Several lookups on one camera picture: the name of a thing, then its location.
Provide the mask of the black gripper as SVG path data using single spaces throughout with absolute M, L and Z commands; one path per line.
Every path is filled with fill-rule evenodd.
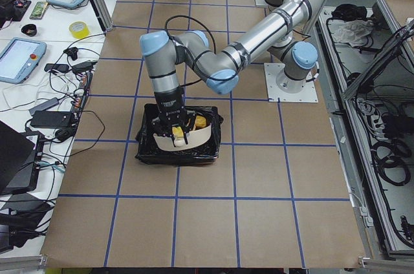
M 182 89 L 155 93 L 158 116 L 152 120 L 152 125 L 157 136 L 166 136 L 174 140 L 172 127 L 181 127 L 187 141 L 186 134 L 194 127 L 196 112 L 185 108 L 182 94 Z

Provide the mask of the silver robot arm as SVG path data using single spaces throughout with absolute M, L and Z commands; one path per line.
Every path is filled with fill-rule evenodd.
M 171 36 L 166 30 L 144 34 L 140 49 L 155 95 L 157 114 L 151 120 L 156 144 L 167 151 L 202 144 L 196 133 L 197 113 L 184 104 L 176 67 L 185 64 L 217 94 L 228 94 L 239 73 L 264 52 L 284 64 L 287 90 L 304 83 L 316 65 L 318 51 L 306 41 L 295 41 L 293 30 L 310 21 L 322 0 L 265 0 L 271 12 L 222 50 L 212 50 L 204 32 L 189 30 Z

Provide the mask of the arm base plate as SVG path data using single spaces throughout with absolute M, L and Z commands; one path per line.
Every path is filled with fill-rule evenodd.
M 269 102 L 318 103 L 311 71 L 305 79 L 296 81 L 285 75 L 283 63 L 265 63 L 264 70 Z

